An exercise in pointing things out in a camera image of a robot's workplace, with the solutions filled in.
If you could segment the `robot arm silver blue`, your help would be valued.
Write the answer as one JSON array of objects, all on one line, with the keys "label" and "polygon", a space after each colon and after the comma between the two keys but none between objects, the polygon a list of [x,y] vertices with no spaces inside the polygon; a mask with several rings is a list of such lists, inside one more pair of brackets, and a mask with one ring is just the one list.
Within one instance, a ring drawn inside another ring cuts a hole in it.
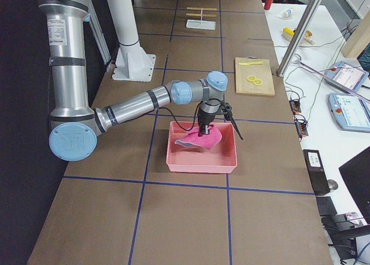
[{"label": "robot arm silver blue", "polygon": [[201,136],[211,133],[211,123],[217,115],[231,120],[231,107],[223,99],[228,79],[219,71],[212,71],[200,80],[174,80],[102,109],[90,108],[83,22],[94,16],[91,0],[38,0],[38,6],[47,18],[55,96],[49,146],[57,157],[83,160],[94,151],[100,134],[165,109],[171,103],[198,103],[193,122],[199,126]]}]

